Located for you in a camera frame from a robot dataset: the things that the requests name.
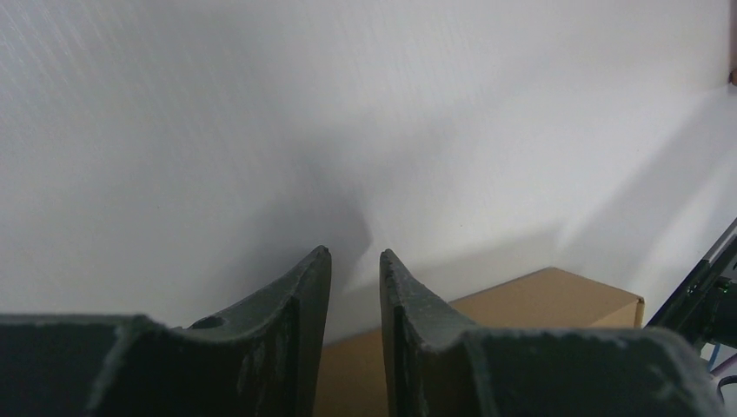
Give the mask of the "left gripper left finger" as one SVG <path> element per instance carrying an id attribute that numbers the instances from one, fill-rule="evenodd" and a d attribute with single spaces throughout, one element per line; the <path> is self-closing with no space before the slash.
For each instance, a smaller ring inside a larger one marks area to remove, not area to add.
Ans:
<path id="1" fill-rule="evenodd" d="M 188 328 L 144 314 L 5 314 L 4 416 L 309 416 L 331 255 Z"/>

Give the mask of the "brown cardboard box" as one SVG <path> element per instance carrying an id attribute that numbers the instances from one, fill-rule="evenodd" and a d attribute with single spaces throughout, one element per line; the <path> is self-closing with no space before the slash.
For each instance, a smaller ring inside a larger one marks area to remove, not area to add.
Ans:
<path id="1" fill-rule="evenodd" d="M 640 328 L 645 308 L 639 295 L 558 268 L 545 268 L 450 304 L 482 325 L 503 328 Z M 388 415 L 379 328 L 322 350 L 313 414 Z"/>

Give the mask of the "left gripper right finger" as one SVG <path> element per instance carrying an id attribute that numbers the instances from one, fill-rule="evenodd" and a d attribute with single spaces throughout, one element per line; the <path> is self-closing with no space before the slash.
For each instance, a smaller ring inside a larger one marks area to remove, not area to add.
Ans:
<path id="1" fill-rule="evenodd" d="M 705 366 L 661 328 L 489 328 L 380 256 L 393 416 L 723 416 Z"/>

